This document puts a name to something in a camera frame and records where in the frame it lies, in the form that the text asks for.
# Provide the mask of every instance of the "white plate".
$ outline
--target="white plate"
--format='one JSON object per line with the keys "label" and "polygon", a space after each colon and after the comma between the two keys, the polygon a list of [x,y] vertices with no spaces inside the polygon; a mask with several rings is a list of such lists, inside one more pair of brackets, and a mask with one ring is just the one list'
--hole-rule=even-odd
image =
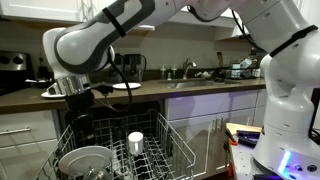
{"label": "white plate", "polygon": [[[140,83],[128,83],[128,84],[129,84],[130,89],[136,89],[136,88],[139,88],[141,86]],[[120,83],[120,84],[113,85],[113,88],[120,89],[120,90],[126,90],[127,86],[126,86],[125,83]]]}
{"label": "white plate", "polygon": [[63,173],[77,177],[84,176],[91,168],[103,168],[110,164],[112,151],[102,146],[86,146],[69,152],[59,161]]}
{"label": "white plate", "polygon": [[48,99],[60,99],[60,98],[63,98],[65,95],[62,95],[62,94],[50,95],[48,94],[48,92],[44,92],[41,94],[41,96]]}

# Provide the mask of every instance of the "dishwasher rack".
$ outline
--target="dishwasher rack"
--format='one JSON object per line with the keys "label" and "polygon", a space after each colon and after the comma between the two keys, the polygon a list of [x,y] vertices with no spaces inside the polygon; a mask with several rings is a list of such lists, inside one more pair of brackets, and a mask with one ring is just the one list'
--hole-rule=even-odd
{"label": "dishwasher rack", "polygon": [[[193,179],[195,154],[158,111],[93,120],[93,127],[96,145],[113,152],[110,165],[105,167],[111,179]],[[144,149],[137,157],[129,153],[127,143],[128,134],[134,131],[144,134]],[[82,132],[74,131],[69,125],[35,180],[82,179],[68,177],[59,170],[58,164],[65,154],[77,149],[78,141],[83,139]]]}

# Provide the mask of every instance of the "drawer handle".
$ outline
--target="drawer handle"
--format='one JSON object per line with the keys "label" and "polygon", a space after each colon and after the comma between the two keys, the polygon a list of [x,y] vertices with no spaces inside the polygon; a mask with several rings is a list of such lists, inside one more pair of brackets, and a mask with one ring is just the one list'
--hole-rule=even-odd
{"label": "drawer handle", "polygon": [[6,130],[4,132],[0,132],[0,135],[6,135],[6,134],[14,134],[14,133],[20,133],[20,132],[27,132],[27,131],[31,131],[31,128],[27,127],[25,129],[19,129],[19,130]]}

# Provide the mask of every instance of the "backsplash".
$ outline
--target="backsplash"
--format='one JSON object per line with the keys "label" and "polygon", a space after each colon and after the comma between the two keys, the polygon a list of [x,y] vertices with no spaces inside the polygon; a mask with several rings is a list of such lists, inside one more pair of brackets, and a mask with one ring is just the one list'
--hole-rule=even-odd
{"label": "backsplash", "polygon": [[[17,23],[0,22],[0,50],[29,53],[37,72],[40,56],[48,65],[42,46],[44,32]],[[113,46],[122,55],[140,53],[146,56],[147,69],[159,69],[162,64],[166,64],[167,69],[173,64],[181,68],[188,57],[198,68],[216,67],[217,51],[236,60],[246,57],[251,48],[245,41],[214,41],[214,27],[172,23],[156,27],[156,31],[145,36],[126,36]]]}

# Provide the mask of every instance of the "kitchen counter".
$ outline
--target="kitchen counter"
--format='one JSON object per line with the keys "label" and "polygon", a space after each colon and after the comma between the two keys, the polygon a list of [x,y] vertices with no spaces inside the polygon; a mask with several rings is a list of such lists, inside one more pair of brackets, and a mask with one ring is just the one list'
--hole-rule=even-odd
{"label": "kitchen counter", "polygon": [[[264,79],[234,80],[232,84],[221,84],[213,86],[188,87],[170,89],[159,83],[159,81],[146,81],[141,83],[139,89],[132,90],[133,102],[156,101],[172,97],[194,96],[203,94],[214,94],[223,92],[235,92],[256,90],[265,88]],[[0,96],[0,114],[42,111],[51,109],[67,109],[63,99],[44,99],[41,94],[45,89],[27,88],[4,96]],[[98,91],[92,90],[96,99],[102,100]],[[108,97],[110,103],[127,103],[127,91],[114,90]]]}

